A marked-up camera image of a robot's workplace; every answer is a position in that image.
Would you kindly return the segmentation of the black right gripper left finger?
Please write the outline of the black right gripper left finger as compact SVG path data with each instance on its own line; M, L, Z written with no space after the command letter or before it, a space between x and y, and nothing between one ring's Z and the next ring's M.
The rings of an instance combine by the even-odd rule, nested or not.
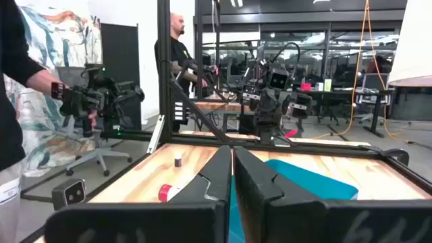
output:
M227 243L231 180L224 145L168 202L69 206L48 218L45 243Z

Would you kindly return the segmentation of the person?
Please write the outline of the person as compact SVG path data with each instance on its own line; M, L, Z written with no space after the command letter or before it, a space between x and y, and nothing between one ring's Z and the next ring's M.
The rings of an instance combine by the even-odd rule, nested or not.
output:
M186 46L179 41L179 37L184 34L184 18L178 13L170 13L170 36L171 36L171 70L175 75L178 75L182 71L182 64L185 60L192 60ZM157 62L157 71L159 74L158 60L159 54L159 39L156 40L154 45L155 50L155 60ZM189 96L189 87L191 83L197 84L198 76L196 74L191 74L188 71L185 72L183 79L179 81L180 86L184 93ZM176 121L173 120L172 130L173 132L179 132L180 125L187 125L188 120Z
M45 95L51 94L52 83L60 82L28 55L24 24L14 0L0 0L0 243L16 243L26 153L5 76Z

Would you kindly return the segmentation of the black partition panel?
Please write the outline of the black partition panel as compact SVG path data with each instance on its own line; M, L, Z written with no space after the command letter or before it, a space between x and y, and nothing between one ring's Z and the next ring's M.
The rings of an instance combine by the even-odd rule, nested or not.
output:
M101 25L103 76L112 79L121 91L136 92L140 86L138 28Z

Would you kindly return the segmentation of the wooden workbench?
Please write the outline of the wooden workbench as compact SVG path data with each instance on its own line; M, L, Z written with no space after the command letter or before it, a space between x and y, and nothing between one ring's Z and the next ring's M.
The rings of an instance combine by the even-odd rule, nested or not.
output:
M224 99L217 94L212 94L203 101L195 101L194 104L224 132L238 133L240 129L240 116L254 115L248 105L243 105L232 92L223 92Z

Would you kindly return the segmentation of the gray computer monitor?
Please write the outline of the gray computer monitor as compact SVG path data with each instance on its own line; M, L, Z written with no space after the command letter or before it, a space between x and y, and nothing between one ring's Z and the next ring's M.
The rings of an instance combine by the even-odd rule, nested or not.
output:
M387 79L389 74L375 73L365 74L362 80L362 88L384 90L387 88Z

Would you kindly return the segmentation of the teal plastic bin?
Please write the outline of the teal plastic bin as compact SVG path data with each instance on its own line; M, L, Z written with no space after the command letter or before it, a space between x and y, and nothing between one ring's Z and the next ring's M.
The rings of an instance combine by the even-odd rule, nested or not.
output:
M331 179L327 176L297 167L281 160L271 159L265 163L276 172L285 176L287 179L293 181L300 187L312 192L313 194L316 194L321 198L348 200L357 199L358 189L349 184ZM245 243L244 232L242 229L242 223L237 204L234 176L232 176L231 182L229 236L227 243Z

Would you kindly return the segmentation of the black labelled control box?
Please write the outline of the black labelled control box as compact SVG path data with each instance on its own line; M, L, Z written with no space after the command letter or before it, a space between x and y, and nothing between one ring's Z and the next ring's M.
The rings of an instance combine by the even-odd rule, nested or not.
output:
M173 104L173 119L177 122L188 121L189 108L182 101L175 101Z

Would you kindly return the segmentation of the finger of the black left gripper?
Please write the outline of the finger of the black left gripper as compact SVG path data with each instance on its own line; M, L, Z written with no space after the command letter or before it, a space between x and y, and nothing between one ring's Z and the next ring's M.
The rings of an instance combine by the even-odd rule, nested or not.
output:
M246 101L249 109L254 112L255 124L270 124L271 112L274 110L274 99L269 95L269 89L260 91L244 91L242 99Z
M313 98L302 92L277 91L277 113L291 115L298 119L306 119L311 112Z

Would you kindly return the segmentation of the black office desk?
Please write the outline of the black office desk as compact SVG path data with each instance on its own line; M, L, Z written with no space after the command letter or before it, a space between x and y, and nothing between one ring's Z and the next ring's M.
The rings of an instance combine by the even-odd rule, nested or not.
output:
M381 113L381 110L383 109L383 106L385 106L385 103L383 103L383 101L386 99L387 96L393 94L394 92L393 88L389 90L367 90L367 91L357 90L352 88L350 90L342 90L339 88L333 91L300 90L298 88L296 92L299 94L308 95L312 97L314 101L317 102L317 104L315 105L315 112L317 115L318 122L321 122L321 119L324 118L325 116L329 116L334 118L337 124L339 124L338 120L334 116L331 107L335 106L336 103L340 103L342 100L345 101L348 97L350 97L351 106L350 106L350 117L347 121L348 127L342 133L336 134L334 132L332 136L343 136L350 129L350 126L354 121L355 107L353 106L353 104L359 105L361 97L376 97L375 102L369 101L369 104L374 105L374 110L372 112L372 118L371 118L371 126L370 127L364 126L363 128L380 138L384 137L382 133L379 133L377 131L377 124L380 118L379 115Z

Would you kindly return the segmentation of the silver lamp with white shade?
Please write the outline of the silver lamp with white shade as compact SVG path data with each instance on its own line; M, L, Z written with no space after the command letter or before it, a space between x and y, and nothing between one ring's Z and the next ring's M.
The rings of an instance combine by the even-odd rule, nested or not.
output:
M407 1L388 84L432 87L432 0Z

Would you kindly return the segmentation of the dark red food coloring bottle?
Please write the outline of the dark red food coloring bottle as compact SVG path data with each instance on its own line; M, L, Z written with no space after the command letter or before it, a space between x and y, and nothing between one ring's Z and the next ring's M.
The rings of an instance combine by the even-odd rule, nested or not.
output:
M162 203L169 202L174 196L176 196L182 189L170 184L163 184L158 192L158 199Z

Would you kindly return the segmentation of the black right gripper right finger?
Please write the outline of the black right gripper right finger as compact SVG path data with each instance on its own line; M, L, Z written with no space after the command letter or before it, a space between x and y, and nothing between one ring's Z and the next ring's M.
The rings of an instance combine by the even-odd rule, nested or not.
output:
M432 243L432 200L323 199L234 147L246 243Z

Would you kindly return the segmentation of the silver metal bracket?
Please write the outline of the silver metal bracket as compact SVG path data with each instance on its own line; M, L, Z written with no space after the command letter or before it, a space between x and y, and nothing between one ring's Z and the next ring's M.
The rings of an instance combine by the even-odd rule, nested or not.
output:
M148 144L148 148L146 151L147 154L153 154L157 150L157 146L159 144L159 139L161 137L164 124L165 124L165 116L159 115L157 119L157 123L155 125L155 129L152 133L151 139Z

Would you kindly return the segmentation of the gray office chair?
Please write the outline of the gray office chair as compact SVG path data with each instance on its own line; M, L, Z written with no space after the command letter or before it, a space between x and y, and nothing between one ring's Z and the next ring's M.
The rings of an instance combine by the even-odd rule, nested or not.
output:
M86 81L81 77L81 73L84 70L83 67L57 67L56 71L59 75L59 79L65 84L85 84ZM78 140L79 136L74 132L75 128L75 118L71 115L65 117L65 121L67 121L66 128L66 137L72 138L74 140ZM127 159L128 163L132 162L132 158L128 153L112 151L112 146L100 146L100 138L95 140L96 148L91 151L86 151L85 153L79 154L75 156L74 162L69 164L66 169L66 175L72 176L74 174L73 168L84 164L88 161L92 161L93 159L97 160L97 163L103 169L103 175L105 177L110 175L110 171L107 169L105 164L105 157L124 157Z
M381 99L381 106L385 107L389 105L389 95L386 96L364 96L359 95L356 97L356 112L354 118L358 118L361 124L365 121L372 121L373 119L373 109L375 108L375 103L377 98Z

